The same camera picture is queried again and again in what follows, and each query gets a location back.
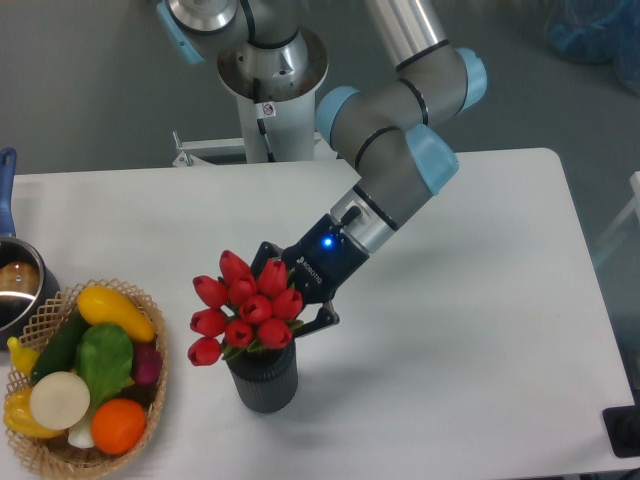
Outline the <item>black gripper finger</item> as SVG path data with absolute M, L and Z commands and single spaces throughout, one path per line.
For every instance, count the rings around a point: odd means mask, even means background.
M 283 248 L 278 245 L 268 241 L 262 242 L 250 265 L 251 273 L 261 274 L 267 264 L 267 261 L 270 259 L 280 259 L 282 252 Z
M 333 302 L 329 300 L 321 304 L 315 318 L 311 321 L 304 320 L 299 315 L 296 316 L 295 320 L 302 322 L 301 326 L 293 330 L 293 338 L 298 339 L 338 325 L 340 316 L 336 312 Z

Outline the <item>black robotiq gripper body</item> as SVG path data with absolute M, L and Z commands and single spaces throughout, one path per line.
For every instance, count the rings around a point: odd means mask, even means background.
M 329 214 L 281 254 L 292 270 L 290 282 L 305 304 L 332 300 L 337 289 L 368 259 L 369 254 L 343 233 Z

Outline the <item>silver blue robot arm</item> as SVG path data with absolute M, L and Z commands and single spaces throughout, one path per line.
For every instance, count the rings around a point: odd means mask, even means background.
M 429 1 L 370 1 L 395 68 L 394 82 L 364 95 L 350 87 L 315 96 L 326 49 L 299 23 L 292 1 L 162 1 L 158 15 L 189 63 L 214 62 L 235 97 L 250 163 L 309 160 L 324 139 L 359 181 L 296 244 L 264 243 L 253 265 L 282 259 L 295 288 L 319 310 L 298 330 L 335 325 L 337 289 L 457 172 L 434 126 L 476 104 L 487 75 L 453 48 Z

